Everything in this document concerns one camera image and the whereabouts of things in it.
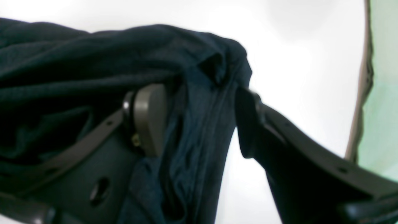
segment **hole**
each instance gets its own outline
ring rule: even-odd
[[[3,177],[10,177],[11,175],[8,173],[0,173],[0,179]]]
[[[348,173],[348,170],[346,169],[346,168],[342,168],[342,167],[339,167],[339,168],[337,168],[340,172],[342,172],[342,173]]]
[[[51,175],[51,174],[54,174],[55,172],[57,172],[58,171],[58,168],[49,168],[48,170],[46,170],[45,172],[44,172],[44,175]]]
[[[98,206],[109,195],[110,182],[108,178],[101,178],[94,186],[90,195],[90,202],[92,206]]]

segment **white wall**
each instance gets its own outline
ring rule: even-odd
[[[0,17],[99,31],[170,24],[239,41],[250,88],[343,157],[355,107],[363,0],[1,0]],[[0,223],[6,222],[0,216]],[[243,159],[236,132],[216,223],[280,223],[264,170]]]

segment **dark blue fabric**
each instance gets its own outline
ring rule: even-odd
[[[84,137],[124,94],[166,83],[161,158],[137,161],[118,224],[212,223],[251,70],[236,41],[166,25],[88,33],[0,18],[0,174],[17,174]]]

